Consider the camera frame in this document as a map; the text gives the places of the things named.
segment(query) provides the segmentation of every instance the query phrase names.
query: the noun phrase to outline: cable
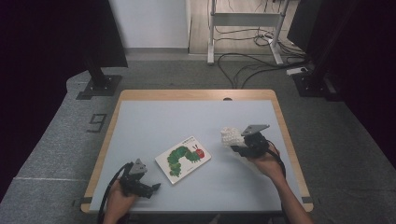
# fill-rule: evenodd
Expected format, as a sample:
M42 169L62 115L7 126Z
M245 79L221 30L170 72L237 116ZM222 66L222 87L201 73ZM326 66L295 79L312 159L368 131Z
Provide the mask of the cable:
M262 31L262 30L259 27L259 29L257 30L257 34L254 38L254 44L256 44L256 46L258 46L258 47L265 47L265 46L270 45L270 43L268 42L268 39L265 39L265 37L271 38L271 36L267 35L267 34L271 34L271 32L265 31L265 33L263 35L260 35L260 31ZM260 44L259 39L265 41L266 43Z
M217 29L217 26L215 26L215 29L216 29L216 31L217 31L219 34L222 34L222 35L233 34L233 33L244 32L244 31L256 31L256 30L258 30L258 29L256 29L256 28L250 28L250 29L243 29L243 30L235 30L235 31L224 32L224 31L219 31L219 30Z
M259 9L259 7L262 5L262 1L260 2L260 4L256 7L256 9L254 10L254 12L257 11L257 9Z
M247 38L230 38L230 37L223 37L223 38L220 38L220 39L216 39L216 38L213 38L213 39L216 40L216 41L219 41L219 40L249 40L249 39L254 39L254 38L256 38L256 36L254 36L254 37L247 37Z
M295 51L304 52L302 49L294 49L294 48L291 48L291 47L287 47L287 46L284 45L282 42L279 42L279 44L283 45L286 49L291 49L291 50L295 50Z
M284 52L286 55L291 55L291 56L296 56L296 57L301 57L301 58L303 58L305 56L304 52L301 50L289 48L281 42L278 42L278 45L280 46L280 49L282 50L282 52Z
M110 182L109 182L108 185L107 185L105 194L103 195L102 203L101 203L101 205L100 205L98 217L97 217L97 220L96 220L96 222L97 222L98 224L102 223L103 210L104 210L104 208L105 208L105 203L106 203L106 201L107 201L107 196L108 196L108 193L110 192L111 186L113 186L114 182L116 182L116 180L117 180L117 178L119 177L121 171L125 169L126 165L128 165L128 163L125 164L125 165L123 165L123 166L119 169L119 171L116 172L116 174L113 176L113 178L110 180Z
M270 143L274 147L276 152L278 152L274 143L272 143L270 140L267 140L267 142ZM277 163L280 165L280 168L282 169L283 176L285 176L285 179L286 179L286 167L285 167L285 164L283 163L283 161L280 159L279 154L275 153L274 151L270 150L269 148L268 148L268 150L266 150L266 152L268 152L271 156L273 156L276 159ZM282 209L283 217L285 218L286 223L290 224L288 214L286 214L285 208L283 207L282 202L280 203L280 208Z
M246 66L240 68L240 69L236 72L236 74L233 76L233 78L230 78L229 75L225 72L225 70L224 70L223 67L221 66L221 62L222 62L221 59L224 58L224 57L226 57L226 56L231 56L231 55L238 55L238 56L248 57L249 59L252 59L252 60L254 60L254 61L257 61L257 62L259 62L260 64L250 64L250 65L246 65ZM301 65L301 64L305 64L305 63L307 63L307 60L306 60L306 59L304 59L304 60L301 61L301 62L297 62L297 63L291 63L291 64L287 64L287 65L278 65L278 64L268 63L268 62L262 61L262 60L260 60L260 59L257 59L257 58L255 58L255 57L252 57L252 56L249 56L249 55L246 55L246 54L241 54L241 53L226 53L226 54L221 55L221 56L218 58L218 67L219 67L220 71L222 72L222 74L229 80L232 89L237 89L237 87L238 87L238 76L239 76L239 74L240 74L243 70L245 70L245 69L254 69L254 70L256 70L256 69L259 69L259 68L262 67L262 66L273 67L273 68L270 68L270 69L262 69L262 70L260 70L260 71L257 71L257 72L255 72L255 73L251 74L250 76L248 76L248 77L245 79L245 81L242 83L241 89L244 89L246 83L247 83L251 78L257 76L257 75L260 74L260 73L268 72L268 71L275 71L275 70L284 69L284 68L292 67L292 66L295 66L295 65Z
M230 0L228 0L228 7L231 9L231 11L233 12L233 8L231 7L231 2Z

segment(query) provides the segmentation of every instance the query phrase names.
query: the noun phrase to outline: white wall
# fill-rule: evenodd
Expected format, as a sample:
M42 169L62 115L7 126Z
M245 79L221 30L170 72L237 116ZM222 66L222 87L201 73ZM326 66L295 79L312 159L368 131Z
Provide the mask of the white wall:
M109 0L109 3L125 49L189 46L190 0Z

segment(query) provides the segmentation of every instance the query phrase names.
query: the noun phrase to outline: metal bracket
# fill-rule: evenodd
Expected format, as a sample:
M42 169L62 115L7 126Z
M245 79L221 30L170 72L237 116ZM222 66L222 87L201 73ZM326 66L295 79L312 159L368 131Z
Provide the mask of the metal bracket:
M122 79L122 76L105 77L106 84L103 88L95 86L91 79L85 90L78 94L76 100L91 100L93 96L113 96Z
M146 168L146 165L143 164L143 162L140 159L137 159L134 165L131 168L131 171L129 172L129 175L138 175L138 174L143 174L148 171L148 168Z
M269 124L252 124L247 126L247 128L241 133L242 136L252 135L254 133L259 133L260 131L269 128Z

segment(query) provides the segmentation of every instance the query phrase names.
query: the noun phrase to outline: human arm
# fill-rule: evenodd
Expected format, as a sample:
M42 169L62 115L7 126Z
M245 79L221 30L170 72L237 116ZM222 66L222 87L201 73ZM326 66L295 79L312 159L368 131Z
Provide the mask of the human arm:
M129 211L137 198L138 196L135 194L126 197L122 193L120 181L116 180L113 186L111 186L107 197L107 206L103 223L116 224L117 221Z
M270 144L269 149L279 154L279 151L277 151L272 144ZM280 201L283 204L285 213L291 224L314 223L312 218L305 212L303 206L298 202L297 198L291 191L285 176L283 176L279 163L273 156L269 153L265 153L265 155L257 159L248 159L253 162L263 174L267 175L273 181L279 194Z

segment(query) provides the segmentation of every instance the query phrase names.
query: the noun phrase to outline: book cover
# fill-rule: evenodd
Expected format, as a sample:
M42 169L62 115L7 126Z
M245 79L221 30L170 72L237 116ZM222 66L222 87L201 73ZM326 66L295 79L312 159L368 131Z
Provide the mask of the book cover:
M163 169L171 183L176 184L177 181L209 161L210 158L209 152L194 136L190 136L156 157L155 161Z

